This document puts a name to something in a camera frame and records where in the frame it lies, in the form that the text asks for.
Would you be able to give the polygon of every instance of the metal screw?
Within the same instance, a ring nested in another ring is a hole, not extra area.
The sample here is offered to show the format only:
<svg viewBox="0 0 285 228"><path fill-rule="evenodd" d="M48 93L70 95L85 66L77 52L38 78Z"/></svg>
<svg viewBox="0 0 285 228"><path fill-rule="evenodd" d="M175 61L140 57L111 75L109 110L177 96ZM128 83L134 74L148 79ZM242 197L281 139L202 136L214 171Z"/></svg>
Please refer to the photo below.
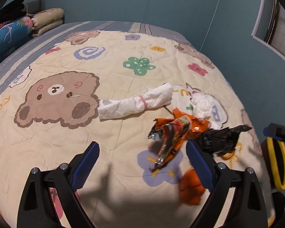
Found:
<svg viewBox="0 0 285 228"><path fill-rule="evenodd" d="M248 167L247 171L249 172L249 174L253 174L254 173L254 170L251 167Z"/></svg>
<svg viewBox="0 0 285 228"><path fill-rule="evenodd" d="M218 163L218 167L219 167L221 170L226 169L226 165L225 165L224 163Z"/></svg>
<svg viewBox="0 0 285 228"><path fill-rule="evenodd" d="M36 174L38 172L38 168L37 167L34 167L32 170L31 170L31 173L33 174Z"/></svg>
<svg viewBox="0 0 285 228"><path fill-rule="evenodd" d="M59 168L60 168L61 170L65 170L67 167L68 167L68 164L67 164L67 163L62 163L62 164L59 166Z"/></svg>

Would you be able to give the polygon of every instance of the cream quilt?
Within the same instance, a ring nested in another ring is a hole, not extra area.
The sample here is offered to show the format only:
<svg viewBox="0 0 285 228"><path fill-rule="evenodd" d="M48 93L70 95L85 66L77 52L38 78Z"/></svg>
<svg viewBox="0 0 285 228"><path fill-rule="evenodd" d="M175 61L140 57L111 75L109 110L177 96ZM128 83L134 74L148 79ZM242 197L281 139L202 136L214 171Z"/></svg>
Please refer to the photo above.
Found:
<svg viewBox="0 0 285 228"><path fill-rule="evenodd" d="M99 120L102 99L139 95L144 87L173 84L171 105L122 119ZM58 167L96 141L100 156L77 196L98 228L188 228L201 205L179 200L178 182L191 167L185 146L168 166L152 175L147 138L155 118L171 118L169 110L190 110L190 95L215 97L213 118L223 127L251 125L244 107L221 72L194 48L141 33L79 32L54 46L22 71L0 95L0 211L16 227L26 179L33 167ZM255 169L274 220L269 176L254 130L242 133L235 155L223 161L232 169ZM54 189L61 223L69 227ZM221 216L223 224L234 190Z"/></svg>

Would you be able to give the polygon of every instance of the rubber band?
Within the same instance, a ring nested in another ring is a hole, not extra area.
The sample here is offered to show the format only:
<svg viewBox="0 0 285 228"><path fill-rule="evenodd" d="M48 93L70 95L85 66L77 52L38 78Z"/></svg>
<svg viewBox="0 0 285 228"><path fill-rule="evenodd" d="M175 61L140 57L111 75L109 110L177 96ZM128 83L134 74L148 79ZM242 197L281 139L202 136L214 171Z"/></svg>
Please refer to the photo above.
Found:
<svg viewBox="0 0 285 228"><path fill-rule="evenodd" d="M145 110L146 110L148 108L148 105L147 105L145 98L142 95L138 95L138 97L140 97L140 99L142 100L143 105L145 106Z"/></svg>

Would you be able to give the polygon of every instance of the yellow handle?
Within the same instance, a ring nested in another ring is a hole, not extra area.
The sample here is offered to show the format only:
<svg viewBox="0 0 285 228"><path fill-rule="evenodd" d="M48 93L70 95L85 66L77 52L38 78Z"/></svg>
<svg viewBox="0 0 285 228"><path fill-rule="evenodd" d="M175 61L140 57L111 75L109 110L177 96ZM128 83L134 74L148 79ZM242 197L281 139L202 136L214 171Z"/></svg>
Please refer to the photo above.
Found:
<svg viewBox="0 0 285 228"><path fill-rule="evenodd" d="M277 158L274 151L274 142L271 137L267 137L267 147L268 147L268 154L270 159L270 165L272 170L272 175L274 178L274 185L276 187L277 191L282 191L285 189L285 145L282 141L277 141L283 157L283 163L284 163L284 179L283 182L281 182L280 174L279 174L279 168L277 166Z"/></svg>

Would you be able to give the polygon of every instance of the green flower print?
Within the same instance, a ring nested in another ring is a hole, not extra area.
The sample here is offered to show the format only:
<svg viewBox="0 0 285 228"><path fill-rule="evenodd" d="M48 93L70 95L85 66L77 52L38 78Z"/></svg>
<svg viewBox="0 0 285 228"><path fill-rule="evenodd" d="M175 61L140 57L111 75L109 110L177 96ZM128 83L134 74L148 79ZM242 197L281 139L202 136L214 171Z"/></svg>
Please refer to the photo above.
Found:
<svg viewBox="0 0 285 228"><path fill-rule="evenodd" d="M128 69L133 69L134 74L138 76L144 76L147 73L147 70L155 69L154 65L149 65L149 59L147 58L136 58L129 57L127 61L123 63L123 66Z"/></svg>

